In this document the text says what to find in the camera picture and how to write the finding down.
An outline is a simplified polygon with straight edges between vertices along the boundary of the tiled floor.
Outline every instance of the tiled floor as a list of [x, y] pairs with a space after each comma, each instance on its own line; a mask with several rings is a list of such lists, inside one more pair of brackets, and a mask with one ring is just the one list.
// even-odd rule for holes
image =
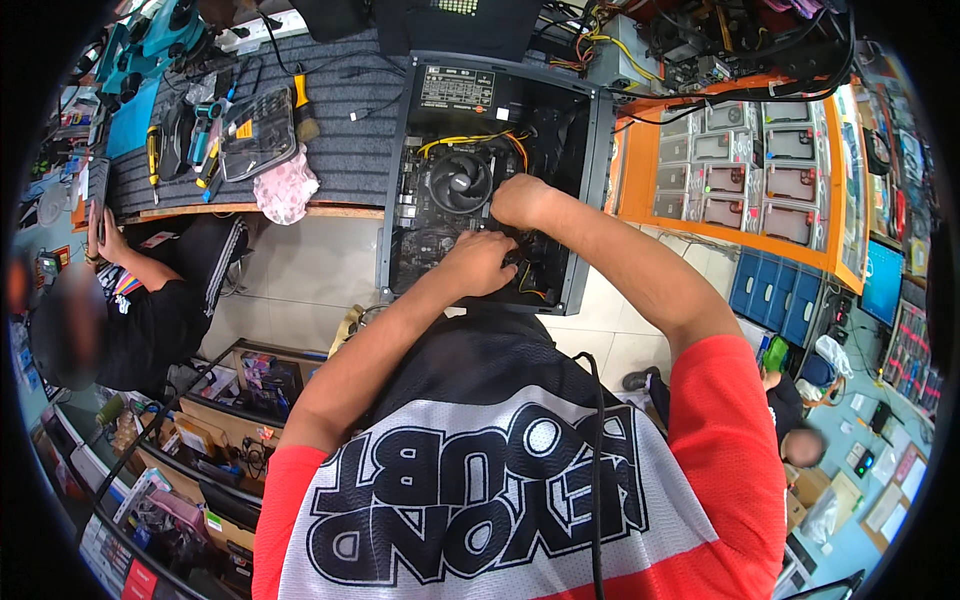
[[[366, 219], [307, 217], [286, 228], [269, 226], [247, 263], [247, 293], [220, 301], [201, 354], [215, 356], [238, 337], [329, 349], [347, 310], [376, 299], [373, 275], [381, 225]], [[730, 257], [702, 245], [688, 248], [670, 235], [660, 240], [727, 297], [735, 271]], [[561, 351], [593, 354], [601, 380], [612, 391], [621, 389], [624, 374], [651, 365], [669, 377], [670, 348], [663, 335], [595, 270], [587, 278], [579, 315], [541, 319]]]

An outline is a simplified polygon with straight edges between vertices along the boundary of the power strip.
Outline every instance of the power strip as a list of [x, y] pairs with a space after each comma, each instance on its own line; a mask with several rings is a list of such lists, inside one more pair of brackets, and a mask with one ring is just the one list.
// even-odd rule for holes
[[[277, 12], [269, 16], [273, 20], [282, 23], [282, 27], [274, 29], [274, 38], [276, 39], [301, 36], [308, 33], [306, 21], [304, 21], [300, 13], [294, 9]], [[251, 52], [256, 52], [260, 48], [260, 44], [264, 42], [270, 43], [270, 34], [267, 33], [267, 26], [264, 24], [263, 19], [256, 18], [253, 21], [236, 25], [233, 29], [247, 29], [250, 31], [250, 34], [246, 37], [239, 37], [231, 30], [224, 29], [224, 32], [219, 34], [215, 40], [217, 46], [224, 52], [236, 52], [237, 56], [243, 56]]]

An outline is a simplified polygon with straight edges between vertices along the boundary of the computer monitor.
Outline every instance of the computer monitor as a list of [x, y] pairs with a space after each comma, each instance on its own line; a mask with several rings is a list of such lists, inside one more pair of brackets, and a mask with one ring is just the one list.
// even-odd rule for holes
[[867, 246], [867, 278], [860, 310], [888, 327], [894, 326], [902, 277], [903, 255], [871, 240]]

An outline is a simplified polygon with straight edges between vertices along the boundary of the pink cloth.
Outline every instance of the pink cloth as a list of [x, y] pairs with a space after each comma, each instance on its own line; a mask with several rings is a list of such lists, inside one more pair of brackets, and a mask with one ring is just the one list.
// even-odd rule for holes
[[257, 207], [280, 225], [293, 225], [306, 216], [306, 203], [320, 189], [317, 176], [306, 163], [306, 145], [290, 160], [253, 180]]

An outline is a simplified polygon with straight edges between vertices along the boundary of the cpu fan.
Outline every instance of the cpu fan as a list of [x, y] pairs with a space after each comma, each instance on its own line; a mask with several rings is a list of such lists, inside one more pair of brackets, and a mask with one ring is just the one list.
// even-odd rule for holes
[[453, 153], [430, 169], [430, 198], [453, 214], [473, 212], [483, 206], [492, 192], [490, 167], [477, 155]]

